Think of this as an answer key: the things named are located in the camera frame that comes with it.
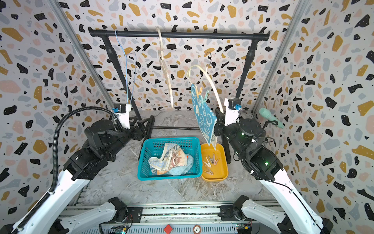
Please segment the teal jellyfish pattern towel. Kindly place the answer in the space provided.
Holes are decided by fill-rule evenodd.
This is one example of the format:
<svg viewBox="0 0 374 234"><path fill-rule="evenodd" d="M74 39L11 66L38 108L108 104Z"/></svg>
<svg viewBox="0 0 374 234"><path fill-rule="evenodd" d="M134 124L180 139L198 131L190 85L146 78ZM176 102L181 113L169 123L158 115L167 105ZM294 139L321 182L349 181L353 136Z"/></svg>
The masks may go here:
<svg viewBox="0 0 374 234"><path fill-rule="evenodd" d="M200 131L207 144L216 148L217 137L214 135L214 126L217 121L214 112L210 109L207 102L204 102L204 96L196 96L197 85L191 85L191 97L193 110L198 122Z"/></svg>

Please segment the white clothespin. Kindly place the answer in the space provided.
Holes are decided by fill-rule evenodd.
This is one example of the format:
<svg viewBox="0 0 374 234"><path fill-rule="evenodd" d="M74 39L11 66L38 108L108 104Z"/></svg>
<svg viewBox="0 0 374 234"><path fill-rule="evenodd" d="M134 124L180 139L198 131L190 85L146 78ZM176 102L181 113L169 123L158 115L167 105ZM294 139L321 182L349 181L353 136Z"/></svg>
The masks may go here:
<svg viewBox="0 0 374 234"><path fill-rule="evenodd" d="M207 168L211 168L211 164L210 164L210 160L208 158L206 158L205 161L203 161L204 165L207 167Z"/></svg>

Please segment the orange patterned towel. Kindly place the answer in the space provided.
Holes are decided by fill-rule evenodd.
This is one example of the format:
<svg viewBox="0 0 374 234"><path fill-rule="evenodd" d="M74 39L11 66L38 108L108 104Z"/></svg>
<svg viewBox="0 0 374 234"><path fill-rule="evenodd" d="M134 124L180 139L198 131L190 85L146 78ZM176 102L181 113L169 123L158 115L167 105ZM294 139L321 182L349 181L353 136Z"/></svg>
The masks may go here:
<svg viewBox="0 0 374 234"><path fill-rule="evenodd" d="M148 163L154 175L169 175L170 169L187 164L187 155L178 144L166 143L161 157L151 157Z"/></svg>

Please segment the orange clothespin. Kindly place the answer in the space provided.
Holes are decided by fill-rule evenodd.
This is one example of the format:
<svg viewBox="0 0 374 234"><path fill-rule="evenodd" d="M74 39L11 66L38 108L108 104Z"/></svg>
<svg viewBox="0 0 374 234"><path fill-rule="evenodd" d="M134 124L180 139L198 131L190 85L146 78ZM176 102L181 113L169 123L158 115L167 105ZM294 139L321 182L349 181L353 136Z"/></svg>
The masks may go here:
<svg viewBox="0 0 374 234"><path fill-rule="evenodd" d="M199 97L202 94L203 88L200 87L200 89L196 89L196 96Z"/></svg>

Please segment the peach clothespin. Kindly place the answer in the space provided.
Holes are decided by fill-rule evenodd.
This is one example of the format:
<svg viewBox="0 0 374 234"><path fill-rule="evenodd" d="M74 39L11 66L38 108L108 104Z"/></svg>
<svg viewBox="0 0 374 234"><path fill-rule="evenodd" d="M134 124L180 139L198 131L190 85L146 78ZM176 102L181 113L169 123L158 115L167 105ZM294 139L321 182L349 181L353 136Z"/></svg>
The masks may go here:
<svg viewBox="0 0 374 234"><path fill-rule="evenodd" d="M211 175L211 176L214 175L214 173L210 169L207 169L206 171L204 171L204 173Z"/></svg>

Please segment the light blue towel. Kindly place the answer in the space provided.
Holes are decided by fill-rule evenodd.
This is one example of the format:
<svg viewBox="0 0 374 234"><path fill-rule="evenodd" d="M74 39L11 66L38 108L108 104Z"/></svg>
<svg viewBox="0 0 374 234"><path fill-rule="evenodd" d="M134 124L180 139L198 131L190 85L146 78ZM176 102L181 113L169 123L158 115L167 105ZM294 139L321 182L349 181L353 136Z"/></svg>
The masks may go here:
<svg viewBox="0 0 374 234"><path fill-rule="evenodd" d="M172 176L185 175L192 168L193 164L194 164L193 156L187 155L187 164L185 166L178 166L178 167L174 167L170 169L168 171L168 174Z"/></svg>

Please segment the large wooden hanger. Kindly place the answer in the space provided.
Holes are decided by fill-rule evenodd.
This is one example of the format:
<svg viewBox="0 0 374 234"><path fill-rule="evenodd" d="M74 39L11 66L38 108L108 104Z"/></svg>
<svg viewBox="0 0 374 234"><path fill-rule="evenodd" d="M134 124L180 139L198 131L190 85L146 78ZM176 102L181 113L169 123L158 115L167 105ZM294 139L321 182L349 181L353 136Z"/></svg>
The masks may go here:
<svg viewBox="0 0 374 234"><path fill-rule="evenodd" d="M204 54L205 57L207 57L209 59L209 64L207 64L205 66L205 68L203 68L202 66L200 65L192 65L191 67L188 68L187 70L187 73L186 73L186 77L187 79L190 81L191 84L193 84L193 81L191 80L191 71L193 68L198 68L201 72L203 72L203 75L205 76L205 78L207 79L208 83L210 84L213 92L214 92L214 95L216 97L216 100L218 102L218 106L219 106L219 109L220 109L220 112L221 113L224 113L224 109L223 109L223 105L222 105L222 102L220 100L220 97L219 97L219 94L218 94L218 91L217 91L217 88L215 86L215 83L214 81L212 80L210 74L207 72L207 70L211 67L211 63L212 63L212 55L211 55L211 52L205 52Z"/></svg>

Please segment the light blue wire hanger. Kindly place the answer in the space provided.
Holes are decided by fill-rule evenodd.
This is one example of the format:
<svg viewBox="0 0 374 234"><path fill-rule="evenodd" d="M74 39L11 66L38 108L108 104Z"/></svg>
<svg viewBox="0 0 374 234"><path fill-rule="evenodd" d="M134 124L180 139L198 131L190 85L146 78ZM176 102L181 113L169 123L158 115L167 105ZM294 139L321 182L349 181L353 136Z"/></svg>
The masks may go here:
<svg viewBox="0 0 374 234"><path fill-rule="evenodd" d="M128 95L127 97L127 102L128 104L131 104L132 100L133 100L133 94L131 93L131 89L129 88L129 74L128 74L128 55L126 54L125 52L125 49L123 48L121 42L120 42L120 39L119 39L119 36L117 34L117 30L115 31L115 37L116 37L116 40L118 42L118 45L120 46L120 49L123 53L123 56L125 58L125 81L126 81L126 93Z"/></svg>

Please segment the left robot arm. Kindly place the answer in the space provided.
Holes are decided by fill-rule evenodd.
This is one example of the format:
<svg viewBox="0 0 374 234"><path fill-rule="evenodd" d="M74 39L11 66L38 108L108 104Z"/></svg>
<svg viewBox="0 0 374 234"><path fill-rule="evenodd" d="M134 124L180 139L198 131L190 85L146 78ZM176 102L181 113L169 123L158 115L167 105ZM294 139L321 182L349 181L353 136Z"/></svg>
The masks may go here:
<svg viewBox="0 0 374 234"><path fill-rule="evenodd" d="M109 221L133 222L126 204L118 197L74 217L59 216L83 187L109 162L115 161L117 153L130 140L147 139L152 134L153 125L153 116L138 121L138 125L131 126L130 129L123 128L121 124L115 127L110 120L95 122L85 130L88 140L84 147L67 160L61 172L58 170L58 164L54 163L50 190L20 221L2 227L1 233L79 234Z"/></svg>

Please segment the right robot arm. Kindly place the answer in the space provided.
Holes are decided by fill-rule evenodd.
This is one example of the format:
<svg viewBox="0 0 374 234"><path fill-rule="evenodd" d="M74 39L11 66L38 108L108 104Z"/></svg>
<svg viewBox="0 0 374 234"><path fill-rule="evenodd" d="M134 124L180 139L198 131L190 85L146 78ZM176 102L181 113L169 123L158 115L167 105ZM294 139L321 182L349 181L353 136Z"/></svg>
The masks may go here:
<svg viewBox="0 0 374 234"><path fill-rule="evenodd" d="M238 220L254 219L278 234L329 234L333 223L319 216L307 204L289 179L277 156L264 146L268 139L266 127L282 123L265 108L260 115L266 119L260 125L256 119L244 119L236 110L215 111L215 130L227 140L242 166L274 196L283 211L260 205L247 196L240 196L232 206L232 216Z"/></svg>

